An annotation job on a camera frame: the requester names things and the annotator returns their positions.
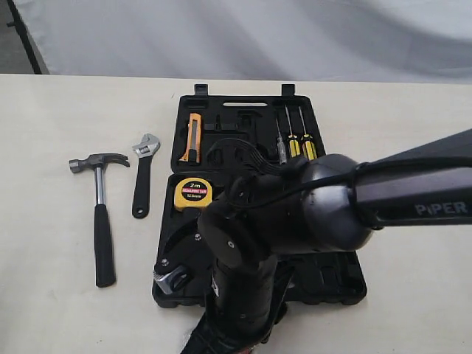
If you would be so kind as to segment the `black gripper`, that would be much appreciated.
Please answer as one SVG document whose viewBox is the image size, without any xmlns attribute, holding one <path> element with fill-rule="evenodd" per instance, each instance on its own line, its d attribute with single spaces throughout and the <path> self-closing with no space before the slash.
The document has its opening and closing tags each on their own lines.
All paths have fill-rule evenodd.
<svg viewBox="0 0 472 354">
<path fill-rule="evenodd" d="M 267 341 L 283 307 L 287 280 L 275 285 L 278 256 L 230 237 L 206 242 L 215 256 L 212 293 L 182 352 L 251 353 Z"/>
</svg>

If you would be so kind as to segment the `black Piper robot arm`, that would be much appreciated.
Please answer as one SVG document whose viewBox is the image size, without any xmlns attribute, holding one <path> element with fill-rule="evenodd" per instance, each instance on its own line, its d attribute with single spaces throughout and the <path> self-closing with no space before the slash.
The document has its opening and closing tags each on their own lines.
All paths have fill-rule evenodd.
<svg viewBox="0 0 472 354">
<path fill-rule="evenodd" d="M 278 270 L 280 257 L 357 251 L 390 226 L 471 222 L 470 131 L 376 162 L 333 153 L 275 166 L 255 154 L 253 164 L 198 218 L 212 293 L 185 353 L 242 353 L 268 339 L 294 275 Z"/>
</svg>

